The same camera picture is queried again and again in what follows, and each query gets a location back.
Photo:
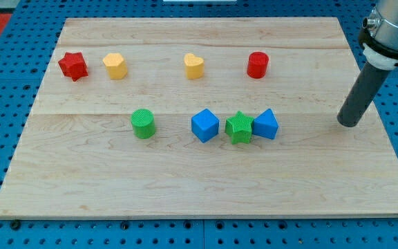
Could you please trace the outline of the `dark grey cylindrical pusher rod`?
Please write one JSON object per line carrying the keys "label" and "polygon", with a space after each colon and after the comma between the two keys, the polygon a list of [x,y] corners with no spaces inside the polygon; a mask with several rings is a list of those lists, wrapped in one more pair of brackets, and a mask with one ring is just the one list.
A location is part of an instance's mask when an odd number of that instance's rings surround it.
{"label": "dark grey cylindrical pusher rod", "polygon": [[366,62],[337,114],[338,122],[344,127],[357,126],[389,74]]}

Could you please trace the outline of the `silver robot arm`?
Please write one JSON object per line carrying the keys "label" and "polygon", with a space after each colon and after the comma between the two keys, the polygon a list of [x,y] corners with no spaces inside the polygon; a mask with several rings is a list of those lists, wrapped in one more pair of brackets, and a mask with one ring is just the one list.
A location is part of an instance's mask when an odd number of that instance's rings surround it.
{"label": "silver robot arm", "polygon": [[398,68],[398,0],[381,0],[362,21],[358,42],[366,63],[337,114],[344,127],[355,127],[390,72]]}

